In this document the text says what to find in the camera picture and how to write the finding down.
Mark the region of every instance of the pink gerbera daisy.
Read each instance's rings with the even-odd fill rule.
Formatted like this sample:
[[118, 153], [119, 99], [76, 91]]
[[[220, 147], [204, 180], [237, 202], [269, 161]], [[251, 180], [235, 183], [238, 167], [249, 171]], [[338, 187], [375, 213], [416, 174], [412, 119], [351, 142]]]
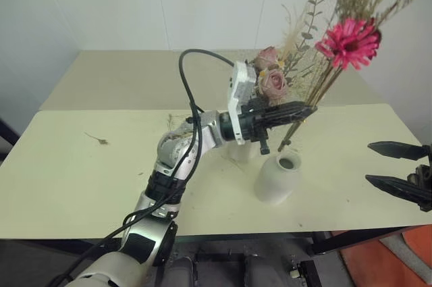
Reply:
[[348, 18], [343, 24], [337, 24], [327, 31], [327, 38], [315, 44], [315, 48], [325, 56], [333, 59], [333, 67], [342, 65], [345, 70], [351, 63], [356, 70], [360, 63], [369, 65], [367, 57], [376, 56], [379, 46], [379, 32], [374, 25], [366, 21]]

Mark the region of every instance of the wire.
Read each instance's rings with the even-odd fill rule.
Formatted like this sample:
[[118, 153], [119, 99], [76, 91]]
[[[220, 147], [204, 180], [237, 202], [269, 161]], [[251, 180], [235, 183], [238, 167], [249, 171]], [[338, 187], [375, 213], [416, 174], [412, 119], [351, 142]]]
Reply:
[[85, 251], [84, 253], [82, 253], [69, 267], [67, 270], [65, 270], [62, 274], [54, 277], [48, 284], [48, 287], [57, 287], [58, 285], [60, 285], [60, 283], [64, 280], [69, 280], [71, 278], [71, 273], [79, 266], [79, 264], [81, 262], [83, 262], [83, 260], [85, 260], [95, 249], [99, 248], [100, 246], [104, 245], [108, 240], [112, 239], [114, 236], [118, 235], [119, 233], [123, 232], [124, 230], [126, 230], [127, 228], [129, 228], [130, 226], [134, 225], [135, 223], [138, 223], [140, 220], [142, 220], [144, 217], [146, 217], [147, 215], [150, 215], [152, 212], [154, 212], [156, 209], [160, 208], [160, 206], [162, 206], [163, 204], [165, 204], [166, 202], [168, 202], [169, 199], [171, 199], [175, 194], [177, 194], [183, 187], [185, 187], [185, 185], [188, 183], [188, 181], [191, 179], [192, 175], [194, 174], [196, 167], [198, 166], [198, 163], [200, 161], [200, 157], [201, 157], [201, 151], [202, 151], [202, 147], [203, 147], [203, 132], [202, 132], [202, 128], [201, 128], [201, 122], [200, 122], [200, 117], [198, 114], [198, 107], [195, 104], [195, 100], [194, 100], [194, 96], [192, 94], [192, 91], [190, 90], [188, 81], [186, 80], [186, 77], [184, 75], [184, 68], [183, 68], [183, 60], [184, 57], [189, 54], [189, 53], [202, 53], [202, 54], [207, 54], [213, 57], [216, 57], [217, 59], [220, 59], [226, 63], [228, 63], [230, 66], [234, 66], [234, 63], [231, 62], [230, 60], [226, 59], [225, 57], [216, 54], [214, 52], [210, 52], [210, 51], [205, 51], [203, 49], [187, 49], [185, 50], [179, 57], [178, 60], [178, 66], [179, 66], [179, 72], [180, 72], [180, 77], [182, 78], [182, 82], [184, 85], [184, 88], [186, 90], [186, 94], [188, 95], [189, 98], [189, 104], [190, 104], [190, 109], [192, 112], [192, 119], [193, 119], [193, 132], [192, 132], [192, 139], [190, 141], [190, 145], [188, 147], [188, 149], [186, 150], [186, 152], [184, 153], [184, 155], [182, 156], [182, 158], [179, 160], [178, 164], [176, 165], [176, 167], [173, 170], [173, 173], [171, 175], [171, 177], [173, 178], [178, 170], [178, 168], [181, 166], [182, 162], [185, 160], [185, 158], [187, 158], [189, 152], [192, 150], [193, 146], [195, 145], [195, 141], [196, 141], [196, 135], [198, 134], [198, 147], [197, 147], [197, 152], [196, 152], [196, 160], [194, 162], [194, 165], [192, 166], [192, 169], [190, 170], [189, 174], [186, 176], [186, 179], [184, 180], [184, 183], [182, 185], [180, 185], [179, 187], [177, 187], [169, 196], [167, 196], [166, 198], [156, 202], [152, 207], [140, 210], [140, 211], [136, 211], [133, 212], [131, 214], [135, 214], [135, 218], [132, 219], [131, 221], [129, 221], [128, 223], [120, 226], [118, 229], [112, 231], [110, 234], [106, 235], [106, 237], [104, 237], [102, 240], [100, 240], [99, 242], [97, 242], [96, 244], [94, 244], [92, 247], [90, 247], [87, 251]]

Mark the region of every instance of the vase opening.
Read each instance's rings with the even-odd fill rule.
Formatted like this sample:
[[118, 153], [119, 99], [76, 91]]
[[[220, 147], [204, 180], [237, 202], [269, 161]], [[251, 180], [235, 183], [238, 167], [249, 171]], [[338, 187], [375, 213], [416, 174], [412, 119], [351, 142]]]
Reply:
[[292, 168], [294, 168], [294, 164], [292, 163], [292, 161], [289, 160], [289, 159], [286, 159], [285, 157], [282, 157], [282, 158], [279, 160], [279, 164], [280, 164], [283, 168], [285, 168], [285, 169], [292, 169]]

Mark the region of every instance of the pink rose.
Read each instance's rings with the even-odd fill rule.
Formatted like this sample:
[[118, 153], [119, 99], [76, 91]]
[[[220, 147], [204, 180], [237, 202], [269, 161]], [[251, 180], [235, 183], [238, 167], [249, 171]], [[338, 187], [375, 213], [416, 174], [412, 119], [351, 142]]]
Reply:
[[274, 46], [263, 49], [255, 57], [254, 65], [258, 71], [265, 70], [271, 66], [277, 65], [277, 51]]
[[270, 105], [277, 105], [287, 92], [284, 74], [279, 70], [266, 71], [258, 83], [259, 92], [270, 100]]

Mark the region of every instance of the white vase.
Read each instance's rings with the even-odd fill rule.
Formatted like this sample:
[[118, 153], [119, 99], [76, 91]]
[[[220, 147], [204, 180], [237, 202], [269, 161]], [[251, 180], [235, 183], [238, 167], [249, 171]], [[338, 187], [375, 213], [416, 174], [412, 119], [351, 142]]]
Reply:
[[288, 150], [264, 162], [254, 190], [258, 199], [264, 203], [282, 203], [301, 181], [301, 159], [297, 152]]
[[228, 143], [228, 156], [237, 162], [248, 162], [259, 154], [259, 142], [245, 142], [243, 145], [236, 141]]

